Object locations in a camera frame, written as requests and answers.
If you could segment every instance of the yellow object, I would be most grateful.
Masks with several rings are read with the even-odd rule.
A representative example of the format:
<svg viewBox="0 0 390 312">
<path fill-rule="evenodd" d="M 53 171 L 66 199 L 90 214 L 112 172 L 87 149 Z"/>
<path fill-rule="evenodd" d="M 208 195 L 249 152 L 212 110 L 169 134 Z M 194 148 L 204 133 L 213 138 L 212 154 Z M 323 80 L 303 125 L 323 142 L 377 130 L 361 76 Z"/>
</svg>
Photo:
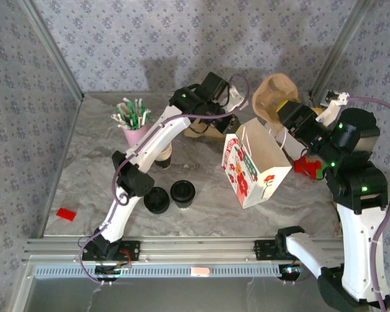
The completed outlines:
<svg viewBox="0 0 390 312">
<path fill-rule="evenodd" d="M 284 73 L 274 73 L 261 83 L 253 94 L 252 106 L 256 115 L 266 120 L 273 131 L 279 133 L 283 125 L 276 111 L 287 100 L 298 101 L 298 88 Z"/>
<path fill-rule="evenodd" d="M 278 107 L 276 108 L 276 112 L 280 111 L 280 109 L 285 106 L 285 104 L 289 102 L 288 100 L 281 102 Z"/>
<path fill-rule="evenodd" d="M 314 111 L 318 116 L 322 114 L 323 110 L 319 107 L 313 107 L 312 111 Z"/>
</svg>

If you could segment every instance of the marble tabletop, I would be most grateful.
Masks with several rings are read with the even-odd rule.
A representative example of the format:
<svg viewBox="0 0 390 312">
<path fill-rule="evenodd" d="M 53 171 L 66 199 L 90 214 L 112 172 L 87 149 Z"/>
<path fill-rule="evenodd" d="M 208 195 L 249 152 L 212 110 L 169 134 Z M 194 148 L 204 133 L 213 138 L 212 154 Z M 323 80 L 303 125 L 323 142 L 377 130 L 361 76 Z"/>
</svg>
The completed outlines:
<svg viewBox="0 0 390 312">
<path fill-rule="evenodd" d="M 128 148 L 123 131 L 110 117 L 124 96 L 142 98 L 156 118 L 171 94 L 85 96 L 45 236 L 89 235 L 104 221 L 112 203 L 111 155 Z M 241 122 L 253 117 L 251 106 L 239 113 Z M 279 228 L 294 225 L 302 226 L 310 235 L 333 236 L 338 231 L 332 195 L 324 181 L 311 181 L 291 170 L 271 199 L 243 210 L 221 167 L 223 142 L 187 138 L 181 133 L 172 146 L 171 166 L 161 170 L 153 165 L 149 174 L 155 186 L 167 191 L 175 181 L 191 181 L 196 188 L 193 204 L 182 210 L 171 202 L 167 212 L 157 215 L 150 213 L 141 200 L 126 224 L 126 236 L 274 236 Z M 70 222 L 59 218 L 56 213 L 60 207 L 75 211 L 75 219 Z"/>
</svg>

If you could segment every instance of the paper bag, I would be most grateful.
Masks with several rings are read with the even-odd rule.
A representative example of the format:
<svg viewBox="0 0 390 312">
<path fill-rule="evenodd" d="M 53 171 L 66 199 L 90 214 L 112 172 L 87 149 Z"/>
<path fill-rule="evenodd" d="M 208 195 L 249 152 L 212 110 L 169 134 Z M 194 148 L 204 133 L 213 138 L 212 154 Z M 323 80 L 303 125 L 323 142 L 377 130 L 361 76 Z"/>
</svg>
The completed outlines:
<svg viewBox="0 0 390 312">
<path fill-rule="evenodd" d="M 253 94 L 253 110 L 266 120 L 273 131 L 279 133 L 283 125 L 276 112 L 277 106 L 286 100 L 298 101 L 298 88 L 284 73 L 268 76 Z"/>
<path fill-rule="evenodd" d="M 257 118 L 226 136 L 222 167 L 243 209 L 268 200 L 292 168 Z"/>
</svg>

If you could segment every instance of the floral wallpaper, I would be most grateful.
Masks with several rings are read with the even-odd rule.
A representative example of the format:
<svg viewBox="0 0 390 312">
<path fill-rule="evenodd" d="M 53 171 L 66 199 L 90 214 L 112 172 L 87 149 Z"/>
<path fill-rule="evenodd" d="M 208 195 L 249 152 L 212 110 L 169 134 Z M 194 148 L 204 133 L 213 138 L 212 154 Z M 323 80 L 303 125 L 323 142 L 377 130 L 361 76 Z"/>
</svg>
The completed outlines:
<svg viewBox="0 0 390 312">
<path fill-rule="evenodd" d="M 18 2 L 0 1 L 0 311 L 36 235 L 76 102 Z"/>
<path fill-rule="evenodd" d="M 209 71 L 307 90 L 354 0 L 34 0 L 83 92 L 172 91 Z"/>
<path fill-rule="evenodd" d="M 390 0 L 378 1 L 347 47 L 331 87 L 352 96 L 367 96 L 390 103 Z M 353 103 L 372 111 L 382 130 L 372 160 L 390 182 L 390 110 L 376 104 Z M 390 222 L 383 234 L 385 268 L 390 286 Z"/>
</svg>

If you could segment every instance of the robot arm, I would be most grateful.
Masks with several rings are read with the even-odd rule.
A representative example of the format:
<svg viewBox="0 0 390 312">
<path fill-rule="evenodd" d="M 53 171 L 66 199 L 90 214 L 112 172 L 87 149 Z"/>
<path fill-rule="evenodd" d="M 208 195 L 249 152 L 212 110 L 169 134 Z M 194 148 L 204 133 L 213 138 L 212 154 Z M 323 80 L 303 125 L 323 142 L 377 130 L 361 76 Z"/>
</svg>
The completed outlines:
<svg viewBox="0 0 390 312">
<path fill-rule="evenodd" d="M 144 142 L 156 129 L 160 128 L 148 141 L 148 143 L 142 148 L 141 151 L 136 153 L 138 144 L 129 148 L 126 151 L 126 155 L 134 155 L 130 160 L 132 166 L 137 166 L 138 170 L 142 173 L 147 173 L 150 169 L 150 166 L 156 159 L 156 156 L 169 145 L 169 143 L 178 135 L 181 131 L 185 130 L 190 125 L 189 118 L 177 118 L 172 120 L 167 125 L 163 125 L 163 122 L 173 116 L 182 114 L 182 111 L 176 108 L 175 106 L 167 106 L 164 110 L 162 116 L 156 121 L 156 123 L 151 127 L 148 133 L 140 140 Z M 151 190 L 153 183 L 148 179 L 148 190 Z M 121 197 L 121 194 L 124 193 L 123 187 L 116 187 L 117 198 Z M 100 229 L 109 222 L 106 229 L 101 233 L 105 240 L 109 242 L 115 242 L 123 237 L 124 227 L 127 221 L 129 220 L 130 214 L 133 211 L 133 208 L 137 202 L 144 196 L 144 193 L 147 193 L 147 190 L 138 191 L 137 196 L 132 196 L 129 199 L 129 203 L 126 206 L 121 207 L 121 209 L 116 209 L 112 221 L 109 222 L 109 216 L 112 214 L 113 210 L 116 207 L 116 201 L 114 200 L 110 211 L 104 221 L 104 223 L 99 227 Z"/>
<path fill-rule="evenodd" d="M 332 124 L 337 118 L 341 106 L 345 106 L 348 103 L 349 97 L 350 94 L 346 92 L 338 93 L 335 91 L 328 91 L 324 98 L 324 103 L 327 108 L 316 118 L 316 121 L 322 123 L 325 127 Z"/>
<path fill-rule="evenodd" d="M 225 106 L 216 101 L 226 88 L 229 98 Z M 211 72 L 202 84 L 177 90 L 148 133 L 126 153 L 116 151 L 113 154 L 112 160 L 118 172 L 116 185 L 113 184 L 117 200 L 113 201 L 105 221 L 96 229 L 96 233 L 100 234 L 93 241 L 105 259 L 112 259 L 117 253 L 133 208 L 153 188 L 154 180 L 147 172 L 158 154 L 196 118 L 213 124 L 221 133 L 237 130 L 239 121 L 232 111 L 235 108 L 239 110 L 246 99 L 234 86 L 230 88 L 228 82 Z"/>
<path fill-rule="evenodd" d="M 324 175 L 343 225 L 344 263 L 335 263 L 305 233 L 285 236 L 286 250 L 315 275 L 328 305 L 368 311 L 368 305 L 378 305 L 370 272 L 371 239 L 388 202 L 385 176 L 369 161 L 380 136 L 376 119 L 362 109 L 345 109 L 329 130 L 309 107 L 292 101 L 278 107 L 278 115 L 290 134 L 328 165 Z M 382 299 L 390 306 L 381 239 L 376 273 Z"/>
</svg>

